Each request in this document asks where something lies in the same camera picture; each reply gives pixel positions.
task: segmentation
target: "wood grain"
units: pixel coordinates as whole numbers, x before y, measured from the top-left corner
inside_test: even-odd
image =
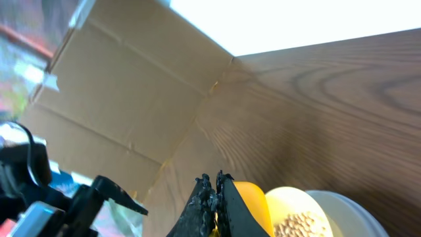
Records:
[[[164,236],[192,180],[218,169],[265,192],[339,192],[390,236],[419,235],[420,42],[411,30],[235,59],[145,200],[145,235]]]

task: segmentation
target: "white bowl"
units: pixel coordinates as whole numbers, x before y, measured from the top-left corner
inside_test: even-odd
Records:
[[[306,191],[323,208],[335,237],[387,237],[386,231],[367,210],[337,193]]]

